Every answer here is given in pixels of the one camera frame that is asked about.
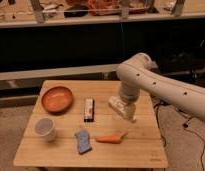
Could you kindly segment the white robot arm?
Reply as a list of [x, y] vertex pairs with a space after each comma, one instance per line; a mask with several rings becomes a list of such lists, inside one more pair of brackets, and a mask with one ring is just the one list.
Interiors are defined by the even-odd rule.
[[146, 53], [138, 53], [117, 66], [120, 98], [134, 103], [143, 89], [205, 123], [205, 88], [156, 74], [151, 66]]

